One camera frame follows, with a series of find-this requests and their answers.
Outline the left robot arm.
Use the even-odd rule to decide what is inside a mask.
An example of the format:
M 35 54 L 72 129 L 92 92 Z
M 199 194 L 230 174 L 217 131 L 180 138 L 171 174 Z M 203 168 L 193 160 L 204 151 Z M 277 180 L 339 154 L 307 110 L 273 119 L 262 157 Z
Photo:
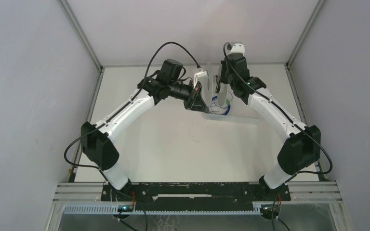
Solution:
M 127 184 L 130 180 L 118 163 L 120 154 L 116 140 L 120 133 L 168 97 L 183 101 L 186 110 L 208 110 L 201 95 L 201 80 L 208 77 L 208 72 L 198 67 L 190 83 L 185 84 L 179 79 L 183 68 L 183 64 L 176 60 L 165 60 L 161 69 L 142 79 L 128 100 L 112 113 L 95 124 L 86 122 L 81 126 L 82 152 L 103 174 L 113 187 L 113 195 L 121 201 L 127 200 L 132 191 Z

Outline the white cable spool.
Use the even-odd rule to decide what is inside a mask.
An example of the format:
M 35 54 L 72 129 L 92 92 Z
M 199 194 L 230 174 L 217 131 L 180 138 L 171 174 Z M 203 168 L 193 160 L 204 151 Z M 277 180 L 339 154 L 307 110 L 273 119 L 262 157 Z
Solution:
M 206 64 L 208 76 L 202 81 L 202 97 L 206 104 L 213 101 L 216 96 L 216 102 L 220 107 L 224 107 L 227 100 L 227 85 L 221 80 L 222 65 Z

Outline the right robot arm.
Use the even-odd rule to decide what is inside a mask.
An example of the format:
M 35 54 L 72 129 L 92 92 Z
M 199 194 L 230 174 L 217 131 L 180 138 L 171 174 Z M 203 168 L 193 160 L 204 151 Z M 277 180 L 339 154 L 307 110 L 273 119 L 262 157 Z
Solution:
M 242 53 L 226 55 L 221 64 L 220 77 L 230 85 L 233 94 L 272 125 L 284 142 L 275 166 L 259 179 L 260 196 L 272 200 L 279 186 L 319 160 L 321 132 L 317 126 L 309 127 L 279 105 L 266 84 L 250 75 Z

